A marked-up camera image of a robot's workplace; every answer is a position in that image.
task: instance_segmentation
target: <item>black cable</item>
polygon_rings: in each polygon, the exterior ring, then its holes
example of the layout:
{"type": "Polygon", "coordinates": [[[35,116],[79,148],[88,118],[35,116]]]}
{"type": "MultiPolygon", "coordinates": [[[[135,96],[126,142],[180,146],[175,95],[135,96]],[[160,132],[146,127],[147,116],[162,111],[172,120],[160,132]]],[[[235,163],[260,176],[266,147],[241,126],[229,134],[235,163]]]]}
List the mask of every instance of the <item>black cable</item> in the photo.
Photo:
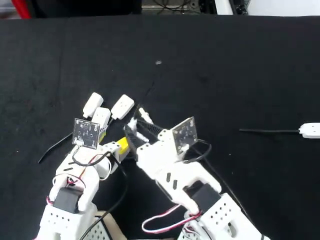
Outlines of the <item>black cable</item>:
{"type": "Polygon", "coordinates": [[[265,129],[246,129],[240,128],[240,132],[256,134],[298,134],[299,130],[265,130],[265,129]]]}
{"type": "Polygon", "coordinates": [[[160,7],[164,8],[164,9],[167,9],[167,10],[170,10],[170,11],[173,11],[173,12],[182,12],[182,11],[187,12],[189,10],[184,10],[183,8],[184,8],[185,5],[189,4],[191,2],[191,0],[188,0],[188,1],[184,0],[183,4],[181,4],[180,6],[176,6],[176,7],[167,7],[167,4],[164,4],[164,3],[161,4],[157,0],[153,0],[153,2],[155,4],[157,4],[158,6],[160,6],[160,7]]]}
{"type": "Polygon", "coordinates": [[[79,162],[79,161],[77,161],[77,160],[75,159],[75,155],[76,155],[76,153],[79,151],[80,148],[81,148],[81,147],[79,146],[79,147],[74,151],[74,153],[73,153],[73,155],[72,155],[72,160],[74,161],[74,163],[76,163],[77,165],[82,166],[82,167],[94,166],[94,165],[100,163],[106,156],[107,156],[107,157],[110,157],[111,154],[112,154],[110,151],[106,151],[101,157],[99,157],[98,160],[96,160],[96,161],[94,161],[94,162],[81,163],[81,162],[79,162]]]}
{"type": "Polygon", "coordinates": [[[115,159],[114,161],[118,167],[120,168],[120,170],[122,171],[122,174],[125,178],[125,189],[121,195],[121,197],[119,198],[119,200],[112,206],[109,208],[109,210],[105,211],[104,214],[102,214],[97,220],[94,221],[94,223],[91,224],[91,226],[84,232],[84,234],[82,235],[82,237],[79,240],[84,240],[85,237],[87,236],[87,234],[91,231],[92,228],[94,228],[95,225],[97,225],[97,223],[99,223],[101,220],[104,219],[105,216],[107,216],[109,213],[111,213],[115,208],[117,208],[119,206],[119,204],[123,201],[123,199],[125,198],[127,191],[128,191],[128,176],[125,172],[125,169],[123,166],[121,166],[121,164],[115,159]]]}
{"type": "Polygon", "coordinates": [[[70,138],[72,136],[73,132],[69,133],[67,136],[65,136],[64,138],[62,138],[60,141],[56,142],[55,144],[53,144],[51,147],[49,147],[45,153],[42,155],[42,157],[39,159],[38,164],[40,164],[44,159],[45,156],[47,156],[47,154],[49,152],[51,152],[51,150],[53,150],[55,147],[57,147],[59,144],[61,144],[63,141],[67,140],[68,138],[70,138]]]}
{"type": "Polygon", "coordinates": [[[208,143],[205,140],[202,140],[202,139],[198,139],[196,142],[207,145],[208,149],[204,153],[200,153],[199,151],[196,151],[196,153],[199,154],[198,157],[194,157],[194,158],[191,158],[191,159],[183,159],[183,160],[180,160],[179,162],[183,162],[183,163],[186,163],[186,164],[193,163],[193,162],[199,162],[200,160],[206,158],[209,155],[209,153],[210,153],[210,151],[212,149],[211,144],[208,143]]]}

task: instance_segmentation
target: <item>circuit board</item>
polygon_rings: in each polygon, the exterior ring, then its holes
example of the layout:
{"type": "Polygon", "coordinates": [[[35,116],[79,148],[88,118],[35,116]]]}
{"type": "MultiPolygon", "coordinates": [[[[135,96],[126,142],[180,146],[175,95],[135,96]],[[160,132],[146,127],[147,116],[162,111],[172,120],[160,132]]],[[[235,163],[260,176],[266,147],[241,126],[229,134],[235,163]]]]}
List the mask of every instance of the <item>circuit board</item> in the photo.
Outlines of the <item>circuit board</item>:
{"type": "Polygon", "coordinates": [[[79,118],[74,119],[72,144],[97,149],[100,124],[79,118]]]}
{"type": "Polygon", "coordinates": [[[197,129],[193,116],[179,123],[171,130],[178,155],[183,153],[184,146],[189,145],[191,147],[197,142],[197,129]]]}

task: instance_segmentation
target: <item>black table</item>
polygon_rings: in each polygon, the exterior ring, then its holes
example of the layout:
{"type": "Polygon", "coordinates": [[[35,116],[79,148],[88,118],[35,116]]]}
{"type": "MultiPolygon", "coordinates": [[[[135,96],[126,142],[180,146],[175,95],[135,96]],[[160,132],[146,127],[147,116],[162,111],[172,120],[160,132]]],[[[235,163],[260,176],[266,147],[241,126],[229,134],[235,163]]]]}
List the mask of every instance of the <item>black table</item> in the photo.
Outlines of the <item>black table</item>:
{"type": "MultiPolygon", "coordinates": [[[[37,234],[71,143],[37,160],[71,131],[94,91],[107,107],[127,94],[165,128],[195,116],[198,136],[213,145],[210,162],[257,228],[273,240],[318,239],[320,142],[238,129],[320,122],[319,26],[318,17],[208,15],[0,21],[0,239],[37,234]]],[[[122,137],[127,120],[105,141],[122,137]]],[[[172,203],[134,162],[123,165],[129,192],[114,218],[130,239],[156,237],[141,222],[172,203]]],[[[105,210],[123,188],[116,172],[94,202],[105,210]]]]}

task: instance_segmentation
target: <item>red object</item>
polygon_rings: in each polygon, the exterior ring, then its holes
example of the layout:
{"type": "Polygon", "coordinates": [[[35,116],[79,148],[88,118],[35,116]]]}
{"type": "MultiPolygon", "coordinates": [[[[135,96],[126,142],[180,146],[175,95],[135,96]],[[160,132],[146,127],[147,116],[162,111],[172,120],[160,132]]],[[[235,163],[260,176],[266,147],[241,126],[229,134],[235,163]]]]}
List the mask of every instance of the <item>red object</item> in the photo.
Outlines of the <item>red object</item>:
{"type": "Polygon", "coordinates": [[[26,0],[11,0],[16,11],[22,19],[31,19],[26,0]]]}

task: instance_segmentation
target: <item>yellow object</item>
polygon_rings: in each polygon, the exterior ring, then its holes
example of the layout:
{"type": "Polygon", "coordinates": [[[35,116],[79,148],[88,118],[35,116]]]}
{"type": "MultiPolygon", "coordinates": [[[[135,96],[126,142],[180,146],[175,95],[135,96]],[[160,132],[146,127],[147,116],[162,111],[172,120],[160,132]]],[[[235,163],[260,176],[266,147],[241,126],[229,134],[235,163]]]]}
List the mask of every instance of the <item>yellow object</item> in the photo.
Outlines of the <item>yellow object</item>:
{"type": "Polygon", "coordinates": [[[119,154],[122,155],[128,151],[129,145],[126,137],[124,136],[120,140],[117,141],[117,143],[121,146],[119,154]]]}
{"type": "Polygon", "coordinates": [[[107,131],[102,132],[102,134],[99,136],[99,143],[104,139],[104,137],[107,135],[107,131]]]}

